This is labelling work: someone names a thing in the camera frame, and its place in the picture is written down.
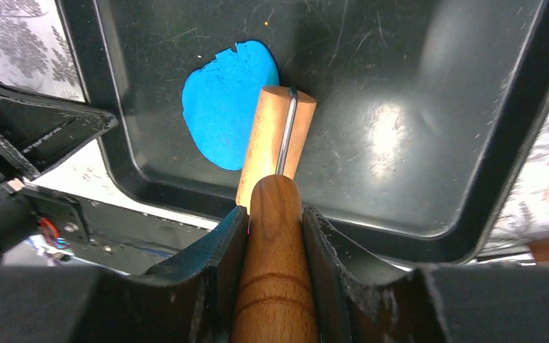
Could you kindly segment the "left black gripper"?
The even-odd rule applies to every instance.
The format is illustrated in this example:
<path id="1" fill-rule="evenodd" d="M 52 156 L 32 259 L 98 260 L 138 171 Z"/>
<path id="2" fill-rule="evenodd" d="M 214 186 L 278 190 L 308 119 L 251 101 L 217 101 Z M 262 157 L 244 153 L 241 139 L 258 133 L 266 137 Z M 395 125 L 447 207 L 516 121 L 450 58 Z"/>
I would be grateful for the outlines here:
<path id="1" fill-rule="evenodd" d="M 0 182 L 37 179 L 116 125 L 109 111 L 0 84 Z"/>

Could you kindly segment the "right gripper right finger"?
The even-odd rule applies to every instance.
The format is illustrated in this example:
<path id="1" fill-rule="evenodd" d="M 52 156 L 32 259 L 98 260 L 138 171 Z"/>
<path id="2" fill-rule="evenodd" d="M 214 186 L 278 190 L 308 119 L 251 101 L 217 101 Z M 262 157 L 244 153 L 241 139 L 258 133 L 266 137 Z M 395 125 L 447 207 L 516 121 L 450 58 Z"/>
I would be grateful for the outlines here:
<path id="1" fill-rule="evenodd" d="M 401 270 L 303 211 L 323 342 L 549 342 L 549 266 Z"/>

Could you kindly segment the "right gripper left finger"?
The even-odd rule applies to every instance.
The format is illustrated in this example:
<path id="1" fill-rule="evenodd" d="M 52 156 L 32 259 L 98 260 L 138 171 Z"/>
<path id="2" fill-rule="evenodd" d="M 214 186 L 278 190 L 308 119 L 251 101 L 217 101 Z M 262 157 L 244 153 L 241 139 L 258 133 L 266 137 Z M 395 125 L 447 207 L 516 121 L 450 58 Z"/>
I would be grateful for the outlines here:
<path id="1" fill-rule="evenodd" d="M 94 265 L 0 267 L 0 342 L 225 342 L 249 217 L 211 232 L 143 275 Z"/>

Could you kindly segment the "wooden dough roller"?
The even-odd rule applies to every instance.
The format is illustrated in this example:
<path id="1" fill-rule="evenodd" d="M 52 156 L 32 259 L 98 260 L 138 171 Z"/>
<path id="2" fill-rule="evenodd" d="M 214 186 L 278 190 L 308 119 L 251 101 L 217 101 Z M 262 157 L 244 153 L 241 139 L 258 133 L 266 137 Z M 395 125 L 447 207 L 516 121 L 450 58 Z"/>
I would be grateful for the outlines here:
<path id="1" fill-rule="evenodd" d="M 318 342 L 294 177 L 317 102 L 290 87 L 259 93 L 236 202 L 249 213 L 231 342 Z"/>

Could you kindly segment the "blue dough piece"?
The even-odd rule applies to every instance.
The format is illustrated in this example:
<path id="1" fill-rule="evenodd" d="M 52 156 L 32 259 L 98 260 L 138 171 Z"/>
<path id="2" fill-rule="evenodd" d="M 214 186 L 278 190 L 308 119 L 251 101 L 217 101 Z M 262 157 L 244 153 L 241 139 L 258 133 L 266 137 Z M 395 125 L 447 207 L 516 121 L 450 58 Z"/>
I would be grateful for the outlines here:
<path id="1" fill-rule="evenodd" d="M 255 40 L 218 52 L 193 71 L 182 90 L 182 115 L 200 153 L 222 169 L 240 170 L 259 93 L 279 83 L 269 49 Z"/>

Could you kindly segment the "black plastic tray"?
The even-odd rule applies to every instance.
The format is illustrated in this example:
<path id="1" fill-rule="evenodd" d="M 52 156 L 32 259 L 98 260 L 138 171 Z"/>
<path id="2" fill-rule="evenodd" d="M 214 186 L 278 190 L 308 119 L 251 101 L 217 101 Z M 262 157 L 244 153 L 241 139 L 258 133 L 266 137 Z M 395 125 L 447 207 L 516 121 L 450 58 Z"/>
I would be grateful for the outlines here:
<path id="1" fill-rule="evenodd" d="M 132 199 L 210 219 L 239 173 L 182 118 L 187 76 L 254 39 L 317 100 L 295 181 L 367 251 L 464 262 L 483 246 L 549 110 L 549 1 L 60 1 L 99 140 Z"/>

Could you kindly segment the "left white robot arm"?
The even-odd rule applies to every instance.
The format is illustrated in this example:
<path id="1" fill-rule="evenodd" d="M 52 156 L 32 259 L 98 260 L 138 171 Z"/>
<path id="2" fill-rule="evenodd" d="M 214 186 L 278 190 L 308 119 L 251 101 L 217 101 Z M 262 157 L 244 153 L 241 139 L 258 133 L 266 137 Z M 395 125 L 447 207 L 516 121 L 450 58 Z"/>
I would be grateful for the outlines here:
<path id="1" fill-rule="evenodd" d="M 109 111 L 0 84 L 0 258 L 46 218 L 15 183 L 39 178 L 116 125 Z"/>

